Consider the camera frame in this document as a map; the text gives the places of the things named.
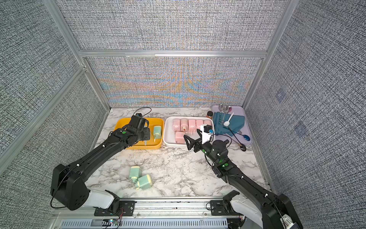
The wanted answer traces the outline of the pink sharpener front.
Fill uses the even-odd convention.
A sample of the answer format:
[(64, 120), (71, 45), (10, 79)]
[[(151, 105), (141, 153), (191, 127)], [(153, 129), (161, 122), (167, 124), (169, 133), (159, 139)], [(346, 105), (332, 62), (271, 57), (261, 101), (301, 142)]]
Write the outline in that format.
[(177, 131), (175, 133), (175, 142), (176, 144), (185, 144), (185, 132)]

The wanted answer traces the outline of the yellow storage box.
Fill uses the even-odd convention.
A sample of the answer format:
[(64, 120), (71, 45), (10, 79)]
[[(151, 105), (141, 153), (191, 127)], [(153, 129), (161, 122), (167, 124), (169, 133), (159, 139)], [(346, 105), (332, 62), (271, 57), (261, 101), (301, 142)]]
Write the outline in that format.
[[(150, 139), (147, 141), (139, 141), (136, 145), (133, 145), (129, 149), (132, 150), (153, 150), (153, 149), (159, 149), (163, 142), (163, 133), (164, 133), (164, 120), (161, 118), (156, 117), (148, 117), (147, 120), (149, 121), (149, 130), (150, 130)], [(154, 128), (155, 127), (161, 127), (160, 138), (155, 138), (153, 136), (154, 134)]]

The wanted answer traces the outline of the white storage box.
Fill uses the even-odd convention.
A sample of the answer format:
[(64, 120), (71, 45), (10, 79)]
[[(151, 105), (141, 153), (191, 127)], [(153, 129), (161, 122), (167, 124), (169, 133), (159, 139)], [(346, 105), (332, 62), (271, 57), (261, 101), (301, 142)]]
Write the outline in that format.
[(170, 116), (165, 121), (164, 126), (164, 134), (163, 134), (163, 142), (171, 148), (187, 148), (186, 143), (178, 144), (175, 141), (175, 131), (173, 130), (173, 121), (175, 119), (184, 119), (187, 120), (202, 120), (202, 121), (208, 121), (210, 125), (212, 126), (212, 130), (215, 131), (214, 123), (210, 118), (207, 117), (194, 117), (194, 116)]

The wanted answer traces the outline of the green sharpener front yellow cap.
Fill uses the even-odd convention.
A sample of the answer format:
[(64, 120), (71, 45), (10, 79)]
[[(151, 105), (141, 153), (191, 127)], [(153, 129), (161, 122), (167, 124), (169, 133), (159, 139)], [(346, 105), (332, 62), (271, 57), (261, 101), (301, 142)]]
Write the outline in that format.
[(146, 189), (151, 188), (152, 185), (153, 185), (153, 182), (152, 182), (151, 176), (149, 174), (139, 177), (135, 184), (136, 190), (139, 190), (139, 189), (146, 190)]

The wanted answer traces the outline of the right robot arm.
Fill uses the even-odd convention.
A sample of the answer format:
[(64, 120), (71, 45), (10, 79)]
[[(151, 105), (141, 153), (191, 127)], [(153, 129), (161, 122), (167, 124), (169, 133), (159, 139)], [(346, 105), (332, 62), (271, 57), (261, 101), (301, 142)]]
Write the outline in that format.
[(262, 229), (301, 229), (303, 225), (284, 194), (276, 195), (246, 176), (228, 157), (229, 140), (204, 142), (184, 136), (188, 150), (201, 151), (212, 161), (211, 169), (225, 183), (236, 188), (223, 198), (227, 212), (249, 218)]

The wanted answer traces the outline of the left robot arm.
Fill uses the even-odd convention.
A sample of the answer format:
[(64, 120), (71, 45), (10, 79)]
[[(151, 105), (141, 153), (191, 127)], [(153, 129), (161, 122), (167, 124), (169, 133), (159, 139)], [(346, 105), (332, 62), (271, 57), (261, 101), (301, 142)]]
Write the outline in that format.
[(92, 195), (85, 184), (89, 177), (115, 154), (149, 139), (148, 127), (135, 129), (126, 125), (111, 132), (104, 142), (80, 159), (68, 165), (59, 164), (52, 172), (52, 199), (69, 210), (80, 208)]

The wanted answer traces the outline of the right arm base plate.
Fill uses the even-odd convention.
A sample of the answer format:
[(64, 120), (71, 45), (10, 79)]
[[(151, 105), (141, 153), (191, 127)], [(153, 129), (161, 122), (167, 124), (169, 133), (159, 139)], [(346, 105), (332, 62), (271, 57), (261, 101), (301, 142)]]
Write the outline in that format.
[(227, 200), (211, 200), (210, 211), (213, 216), (228, 216), (232, 214), (230, 202)]

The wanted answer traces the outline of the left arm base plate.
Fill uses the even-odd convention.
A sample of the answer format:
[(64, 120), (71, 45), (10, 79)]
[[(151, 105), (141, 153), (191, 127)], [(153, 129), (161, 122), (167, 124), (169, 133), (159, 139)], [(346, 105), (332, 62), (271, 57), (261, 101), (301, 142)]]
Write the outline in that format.
[(107, 209), (96, 208), (94, 216), (132, 216), (135, 203), (133, 200), (120, 200), (119, 202), (113, 203)]

